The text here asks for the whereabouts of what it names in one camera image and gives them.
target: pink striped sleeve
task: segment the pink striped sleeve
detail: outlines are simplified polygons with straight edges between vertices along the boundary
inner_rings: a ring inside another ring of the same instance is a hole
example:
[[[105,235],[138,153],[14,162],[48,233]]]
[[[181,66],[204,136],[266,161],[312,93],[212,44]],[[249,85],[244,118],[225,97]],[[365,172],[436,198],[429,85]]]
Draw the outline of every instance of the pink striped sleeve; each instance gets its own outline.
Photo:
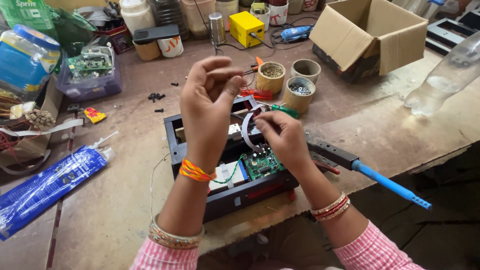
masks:
[[[147,237],[130,270],[195,270],[197,259],[198,249],[168,248]]]
[[[372,222],[352,243],[334,249],[340,262],[348,270],[389,269],[420,270],[407,254],[390,241]]]

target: hand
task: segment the hand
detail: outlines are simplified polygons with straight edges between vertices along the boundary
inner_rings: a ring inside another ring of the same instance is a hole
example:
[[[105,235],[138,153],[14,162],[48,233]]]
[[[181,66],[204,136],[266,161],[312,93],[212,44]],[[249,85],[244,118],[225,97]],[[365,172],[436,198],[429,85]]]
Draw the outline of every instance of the hand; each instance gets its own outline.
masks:
[[[300,121],[278,110],[261,113],[254,120],[276,157],[292,174],[313,165]]]
[[[195,63],[180,96],[186,159],[205,173],[215,172],[227,143],[233,100],[245,84],[242,69],[231,63],[223,56]]]

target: open cardboard box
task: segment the open cardboard box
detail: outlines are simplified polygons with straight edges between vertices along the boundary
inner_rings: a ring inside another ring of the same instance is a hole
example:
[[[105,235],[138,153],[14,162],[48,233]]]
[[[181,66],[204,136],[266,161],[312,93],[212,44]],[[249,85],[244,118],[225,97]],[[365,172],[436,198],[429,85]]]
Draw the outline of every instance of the open cardboard box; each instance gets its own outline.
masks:
[[[423,58],[428,20],[387,0],[325,5],[310,33],[313,52],[348,82]]]
[[[52,114],[54,119],[57,118],[63,93],[55,86],[57,84],[57,77],[52,75],[47,85],[47,91],[45,93],[45,100],[41,107],[42,111],[48,111]],[[20,162],[29,161],[32,159],[40,158],[44,156],[47,149],[48,141],[51,134],[40,135],[31,140],[22,140],[13,149],[15,156]],[[9,166],[16,164],[17,161],[12,156],[10,151],[5,150],[0,152],[0,165]]]

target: yellow box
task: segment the yellow box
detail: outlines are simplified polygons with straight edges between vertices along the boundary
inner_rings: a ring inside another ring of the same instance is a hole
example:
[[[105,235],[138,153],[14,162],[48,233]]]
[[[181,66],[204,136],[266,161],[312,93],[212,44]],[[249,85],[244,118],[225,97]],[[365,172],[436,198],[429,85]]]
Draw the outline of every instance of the yellow box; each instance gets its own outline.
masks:
[[[249,35],[251,32],[256,33],[259,39],[264,39],[265,24],[249,12],[233,14],[228,18],[228,21],[230,22],[230,33],[245,48],[261,43],[258,39]]]

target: green wire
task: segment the green wire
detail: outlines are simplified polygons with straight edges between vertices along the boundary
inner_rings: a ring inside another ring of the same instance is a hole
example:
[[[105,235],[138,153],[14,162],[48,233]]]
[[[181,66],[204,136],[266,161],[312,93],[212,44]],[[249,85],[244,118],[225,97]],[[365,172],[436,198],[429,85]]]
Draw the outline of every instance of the green wire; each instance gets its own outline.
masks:
[[[228,181],[230,181],[233,178],[233,175],[235,174],[235,171],[237,170],[237,167],[239,166],[239,163],[241,162],[241,159],[243,157],[247,157],[247,155],[245,155],[245,154],[240,155],[240,158],[237,161],[237,164],[235,164],[235,168],[233,169],[232,175],[228,179],[226,179],[225,182],[221,182],[221,181],[217,181],[217,180],[212,180],[212,181],[215,182],[215,183],[219,183],[219,184],[226,184]]]

